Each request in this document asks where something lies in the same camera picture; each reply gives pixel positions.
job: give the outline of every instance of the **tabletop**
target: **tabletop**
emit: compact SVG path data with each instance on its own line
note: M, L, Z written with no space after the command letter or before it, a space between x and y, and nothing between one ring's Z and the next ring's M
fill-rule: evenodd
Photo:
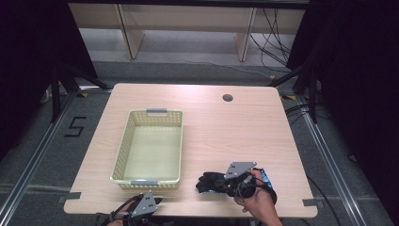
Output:
M231 101L225 101L224 95ZM226 194L199 194L205 171L225 173L231 162L257 162L276 190L281 218L313 218L316 206L294 137L275 88L117 84L88 147L67 200L70 214L110 213L148 189L122 189L110 181L128 114L136 108L173 108L184 113L182 172L177 189L152 189L163 198L156 216L250 218Z

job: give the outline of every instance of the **human hand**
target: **human hand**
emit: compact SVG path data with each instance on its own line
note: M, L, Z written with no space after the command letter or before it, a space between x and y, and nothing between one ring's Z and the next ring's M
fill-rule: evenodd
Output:
M257 178L257 185L263 185L263 178L260 171L250 170L249 172ZM266 190L257 187L252 197L247 199L234 197L234 200L237 204L244 207L244 213L249 212L253 217L260 220L263 224L268 226L282 225L273 200Z

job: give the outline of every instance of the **yellow basket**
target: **yellow basket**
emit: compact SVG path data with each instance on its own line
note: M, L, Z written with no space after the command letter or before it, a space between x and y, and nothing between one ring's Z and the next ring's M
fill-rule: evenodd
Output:
M111 181L122 188L177 187L181 173L182 137L181 110L132 110Z

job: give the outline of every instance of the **blue tag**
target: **blue tag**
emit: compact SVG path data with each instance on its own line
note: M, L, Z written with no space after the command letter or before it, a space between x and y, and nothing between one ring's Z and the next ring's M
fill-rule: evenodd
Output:
M266 172L264 171L264 169L260 169L260 171L261 171L261 175L262 175L262 178L263 178L264 183L265 183L268 187L270 187L270 188L273 189L272 183L270 182L269 178L267 177Z

